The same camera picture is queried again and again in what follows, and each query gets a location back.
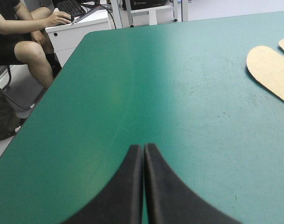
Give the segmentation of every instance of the hand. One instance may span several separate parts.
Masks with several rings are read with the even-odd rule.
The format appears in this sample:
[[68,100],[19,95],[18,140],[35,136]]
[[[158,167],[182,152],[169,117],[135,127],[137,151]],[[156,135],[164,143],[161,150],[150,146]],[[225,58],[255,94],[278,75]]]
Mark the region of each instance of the hand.
[[66,12],[54,12],[48,18],[46,18],[46,27],[53,27],[58,24],[68,24],[70,21],[71,15]]
[[38,30],[31,33],[32,40],[36,43],[39,43],[41,46],[44,46],[46,39],[44,35]]

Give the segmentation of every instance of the chair leg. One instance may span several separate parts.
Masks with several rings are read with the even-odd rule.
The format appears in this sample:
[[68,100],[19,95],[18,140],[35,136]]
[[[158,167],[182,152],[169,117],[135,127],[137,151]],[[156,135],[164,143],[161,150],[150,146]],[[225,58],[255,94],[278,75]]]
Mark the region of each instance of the chair leg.
[[7,89],[7,87],[10,85],[10,83],[11,83],[11,71],[10,71],[10,65],[7,65],[7,72],[8,72],[8,76],[9,76],[9,78],[8,78],[8,82],[7,82],[7,84],[2,88],[2,90],[5,90],[5,89]]
[[7,99],[9,99],[11,102],[13,102],[15,105],[17,105],[18,107],[20,107],[22,109],[25,109],[25,110],[32,109],[35,106],[35,102],[38,100],[38,98],[43,93],[44,88],[40,91],[40,93],[37,95],[37,97],[34,99],[34,101],[31,105],[22,105],[5,92],[5,89],[7,89],[9,87],[9,85],[11,83],[11,78],[12,78],[11,77],[11,71],[10,71],[10,65],[7,65],[7,71],[8,71],[9,79],[8,79],[7,84],[2,88],[2,91],[5,95],[5,97],[7,97]]

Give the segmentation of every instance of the white desk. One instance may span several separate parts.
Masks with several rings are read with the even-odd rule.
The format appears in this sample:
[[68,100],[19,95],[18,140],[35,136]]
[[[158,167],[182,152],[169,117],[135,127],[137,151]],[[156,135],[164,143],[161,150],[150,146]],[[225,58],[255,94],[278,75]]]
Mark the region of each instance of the white desk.
[[78,23],[48,27],[45,30],[61,66],[64,66],[86,34],[107,29],[111,29],[108,13],[106,10],[99,10]]

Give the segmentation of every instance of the black cable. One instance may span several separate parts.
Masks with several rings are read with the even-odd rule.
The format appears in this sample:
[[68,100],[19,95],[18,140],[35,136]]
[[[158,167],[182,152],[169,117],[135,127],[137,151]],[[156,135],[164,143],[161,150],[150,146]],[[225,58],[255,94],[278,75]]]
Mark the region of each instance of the black cable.
[[97,5],[99,5],[99,6],[101,6],[101,7],[103,7],[106,11],[108,11],[108,13],[110,14],[110,16],[111,16],[111,18],[112,18],[112,20],[113,20],[113,23],[114,23],[114,26],[115,26],[115,29],[117,29],[116,28],[116,24],[115,24],[115,20],[114,20],[114,18],[113,18],[113,16],[112,16],[112,14],[110,13],[110,11],[109,11],[109,9],[107,9],[106,7],[104,7],[102,4],[99,4],[98,2],[96,2],[96,1],[93,1],[95,4],[97,4]]

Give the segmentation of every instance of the knee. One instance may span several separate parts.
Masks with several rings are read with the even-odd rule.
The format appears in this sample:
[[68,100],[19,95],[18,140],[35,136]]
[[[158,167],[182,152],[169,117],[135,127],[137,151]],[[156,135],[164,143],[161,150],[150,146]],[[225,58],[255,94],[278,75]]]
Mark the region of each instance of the knee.
[[45,18],[52,15],[52,11],[50,11],[49,8],[47,8],[47,7],[41,7],[40,10],[41,10],[41,12],[42,12],[42,14],[44,15]]
[[43,48],[36,42],[29,43],[26,46],[25,53],[27,54],[29,63],[41,63],[46,59]]

